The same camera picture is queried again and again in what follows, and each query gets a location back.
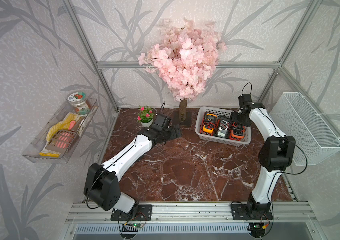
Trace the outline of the orange multimeter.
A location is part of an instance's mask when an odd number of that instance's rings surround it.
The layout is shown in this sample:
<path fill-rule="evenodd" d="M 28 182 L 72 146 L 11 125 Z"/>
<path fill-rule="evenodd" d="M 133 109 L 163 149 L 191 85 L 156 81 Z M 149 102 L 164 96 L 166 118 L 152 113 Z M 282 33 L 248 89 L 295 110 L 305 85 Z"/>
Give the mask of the orange multimeter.
<path fill-rule="evenodd" d="M 241 141 L 245 137 L 245 127 L 244 126 L 231 126 L 229 139 Z"/>

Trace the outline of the small black multimeter front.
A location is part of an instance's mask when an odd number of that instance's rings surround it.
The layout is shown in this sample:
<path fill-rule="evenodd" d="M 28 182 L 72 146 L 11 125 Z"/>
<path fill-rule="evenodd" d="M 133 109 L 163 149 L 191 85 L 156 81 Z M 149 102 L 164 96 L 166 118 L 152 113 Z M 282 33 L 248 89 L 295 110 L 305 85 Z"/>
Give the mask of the small black multimeter front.
<path fill-rule="evenodd" d="M 230 132 L 231 120 L 224 117 L 219 116 L 216 124 L 216 137 L 219 138 L 227 138 Z"/>

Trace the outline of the yellow ANENG multimeter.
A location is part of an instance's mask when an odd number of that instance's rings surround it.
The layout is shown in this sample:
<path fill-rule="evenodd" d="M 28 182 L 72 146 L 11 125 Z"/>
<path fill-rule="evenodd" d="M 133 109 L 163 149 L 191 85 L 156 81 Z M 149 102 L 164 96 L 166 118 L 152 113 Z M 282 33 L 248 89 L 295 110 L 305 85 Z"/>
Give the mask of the yellow ANENG multimeter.
<path fill-rule="evenodd" d="M 216 129 L 217 119 L 217 115 L 206 112 L 201 124 L 200 134 L 212 136 Z"/>

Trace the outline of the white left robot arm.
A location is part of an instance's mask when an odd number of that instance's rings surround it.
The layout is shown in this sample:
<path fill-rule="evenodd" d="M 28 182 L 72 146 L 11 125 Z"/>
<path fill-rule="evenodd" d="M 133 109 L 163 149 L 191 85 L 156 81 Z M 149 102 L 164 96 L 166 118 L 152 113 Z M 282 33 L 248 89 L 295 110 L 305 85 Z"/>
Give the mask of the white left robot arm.
<path fill-rule="evenodd" d="M 138 201 L 121 191 L 119 181 L 142 155 L 157 144 L 182 136 L 180 126 L 171 125 L 171 120 L 164 114 L 156 114 L 154 122 L 143 127 L 114 157 L 102 164 L 92 164 L 84 187 L 86 203 L 92 201 L 105 211 L 114 209 L 134 216 L 138 212 Z"/>

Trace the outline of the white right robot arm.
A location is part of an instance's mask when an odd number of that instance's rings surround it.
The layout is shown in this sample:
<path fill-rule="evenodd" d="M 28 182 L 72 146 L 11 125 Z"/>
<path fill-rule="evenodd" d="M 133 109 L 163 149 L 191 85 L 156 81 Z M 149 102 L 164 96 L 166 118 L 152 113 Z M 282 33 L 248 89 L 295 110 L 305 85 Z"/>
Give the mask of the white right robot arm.
<path fill-rule="evenodd" d="M 296 140 L 282 132 L 265 106 L 254 102 L 250 94 L 242 94 L 238 99 L 236 122 L 245 127 L 254 123 L 265 141 L 259 152 L 260 175 L 246 206 L 247 214 L 254 216 L 269 211 L 277 181 L 292 163 Z"/>

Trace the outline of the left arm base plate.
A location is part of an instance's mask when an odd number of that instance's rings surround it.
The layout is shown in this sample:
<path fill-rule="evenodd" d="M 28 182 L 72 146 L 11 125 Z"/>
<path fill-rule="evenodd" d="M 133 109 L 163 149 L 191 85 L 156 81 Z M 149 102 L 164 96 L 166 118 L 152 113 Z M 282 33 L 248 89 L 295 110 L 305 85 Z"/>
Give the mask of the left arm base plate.
<path fill-rule="evenodd" d="M 133 208 L 125 213 L 121 210 L 113 209 L 111 221 L 150 221 L 152 218 L 153 206 L 135 204 Z"/>

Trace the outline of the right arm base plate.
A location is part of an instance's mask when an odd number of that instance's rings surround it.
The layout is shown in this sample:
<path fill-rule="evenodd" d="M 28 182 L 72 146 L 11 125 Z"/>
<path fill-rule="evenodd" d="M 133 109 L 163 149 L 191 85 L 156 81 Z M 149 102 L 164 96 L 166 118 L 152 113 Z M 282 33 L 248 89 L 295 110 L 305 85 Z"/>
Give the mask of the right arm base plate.
<path fill-rule="evenodd" d="M 246 204 L 239 202 L 231 203 L 231 213 L 233 220 L 273 220 L 274 215 L 271 209 L 271 203 L 260 204 L 247 202 Z"/>

